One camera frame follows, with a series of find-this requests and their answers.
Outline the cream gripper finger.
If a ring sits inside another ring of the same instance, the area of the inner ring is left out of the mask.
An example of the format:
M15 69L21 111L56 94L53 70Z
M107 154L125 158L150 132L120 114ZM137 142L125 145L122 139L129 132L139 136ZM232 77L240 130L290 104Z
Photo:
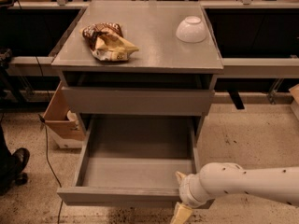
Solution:
M182 181L184 180L185 177L186 177L185 174L183 174L182 172L176 171L176 179L179 184L182 183Z
M184 203L176 203L170 224L185 224L192 215L192 209Z

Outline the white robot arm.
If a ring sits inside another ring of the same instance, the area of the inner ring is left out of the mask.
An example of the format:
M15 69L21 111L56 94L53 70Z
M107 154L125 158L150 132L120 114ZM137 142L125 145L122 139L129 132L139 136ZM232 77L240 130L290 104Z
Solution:
M194 209L226 194L248 194L299 205L299 168L244 169L236 163L212 162L197 174L176 172L180 202L171 224L185 224Z

